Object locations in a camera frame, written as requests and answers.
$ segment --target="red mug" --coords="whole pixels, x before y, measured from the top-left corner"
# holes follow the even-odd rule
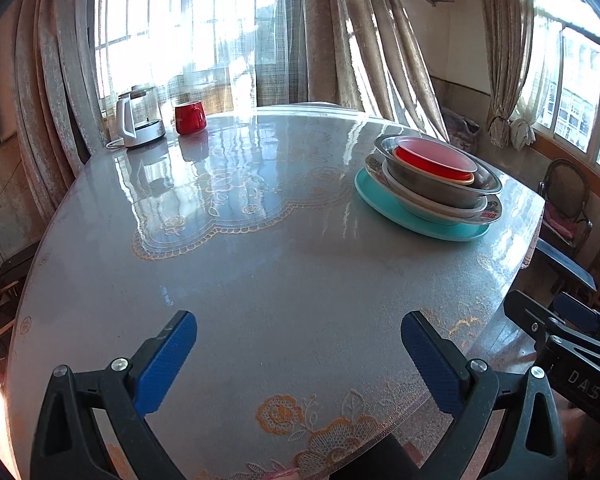
[[[202,101],[192,101],[183,105],[177,105],[175,112],[176,131],[179,134],[195,134],[206,128],[206,115]]]

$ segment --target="round table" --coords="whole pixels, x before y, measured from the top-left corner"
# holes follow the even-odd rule
[[[23,479],[53,368],[130,357],[180,309],[195,314],[198,339],[146,420],[186,478],[259,480],[281,464],[322,478],[413,413],[429,393],[402,317],[423,310],[467,350],[543,202],[497,172],[504,214],[481,240],[407,231],[353,186],[374,139],[400,131],[286,105],[93,156],[46,231],[16,319],[6,387]]]

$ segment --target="brown curtain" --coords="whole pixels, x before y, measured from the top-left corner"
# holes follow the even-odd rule
[[[400,0],[304,0],[309,101],[327,101],[448,140]]]
[[[85,3],[21,1],[12,70],[18,140],[36,206],[49,222],[106,136],[85,55]]]
[[[509,118],[529,71],[534,0],[482,0],[482,15],[491,83],[488,132],[502,148],[509,145]]]

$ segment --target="screw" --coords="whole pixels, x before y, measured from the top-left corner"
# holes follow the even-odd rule
[[[111,369],[115,372],[121,372],[122,370],[126,370],[128,365],[129,361],[123,357],[119,357],[111,363]]]
[[[482,359],[473,359],[471,361],[471,369],[476,372],[485,372],[487,371],[487,363],[485,363]]]
[[[542,370],[542,368],[539,366],[532,366],[531,375],[533,375],[533,377],[536,379],[542,379],[544,378],[544,370]]]
[[[68,372],[66,365],[59,365],[54,368],[54,377],[63,377]]]

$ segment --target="turquoise plate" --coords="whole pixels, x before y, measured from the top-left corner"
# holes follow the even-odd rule
[[[358,172],[354,181],[360,196],[373,209],[398,225],[421,235],[450,242],[470,242],[482,238],[489,230],[488,224],[442,225],[427,222],[400,206],[393,195],[382,189],[364,168]]]

